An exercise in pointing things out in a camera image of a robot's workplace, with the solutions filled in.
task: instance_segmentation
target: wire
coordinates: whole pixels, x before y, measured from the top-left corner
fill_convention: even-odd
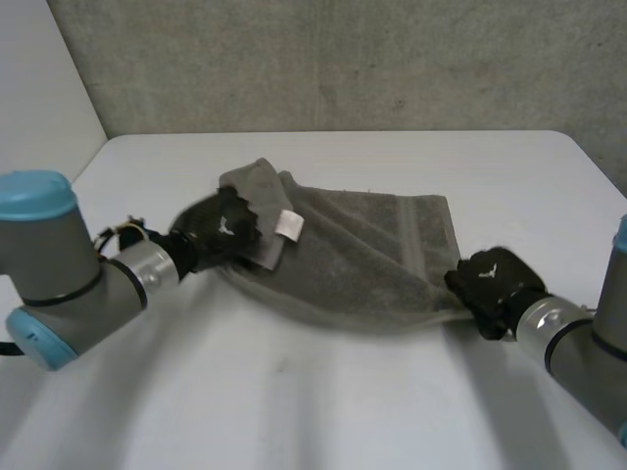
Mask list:
[[[141,236],[144,240],[150,240],[150,237],[148,236],[148,233],[146,232],[146,230],[144,230],[142,227],[140,227],[136,223],[132,223],[132,222],[121,223],[120,225],[116,227],[106,228],[98,235],[98,237],[96,237],[96,239],[94,240],[94,248],[98,252],[98,255],[102,255],[103,250],[107,247],[109,242],[116,235],[120,236],[120,231],[123,230],[124,228],[134,228],[139,233],[141,233]]]

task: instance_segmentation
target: white wall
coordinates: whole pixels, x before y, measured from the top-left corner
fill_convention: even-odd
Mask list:
[[[75,179],[106,140],[45,0],[0,0],[0,173]]]

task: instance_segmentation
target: gray wall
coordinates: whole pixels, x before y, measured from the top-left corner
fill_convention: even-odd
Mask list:
[[[625,0],[49,3],[112,137],[554,129],[627,192]]]

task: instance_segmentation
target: folded towel fabric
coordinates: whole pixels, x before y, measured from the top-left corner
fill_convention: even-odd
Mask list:
[[[268,176],[266,161],[256,165],[264,171],[228,182],[253,211],[256,198],[276,207],[284,195],[305,225],[298,243],[281,240],[274,270],[249,262],[224,266],[235,286],[293,318],[375,334],[471,318],[444,283],[459,260],[446,198],[308,188],[289,172]],[[266,226],[278,220],[277,211],[258,215]]]

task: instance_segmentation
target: black cable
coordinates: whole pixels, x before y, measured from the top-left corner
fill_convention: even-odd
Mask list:
[[[0,355],[24,355],[24,352],[15,343],[0,342]]]
[[[98,235],[96,240],[94,240],[94,248],[99,255],[102,254],[102,251],[115,235],[116,232],[111,228],[106,228]]]

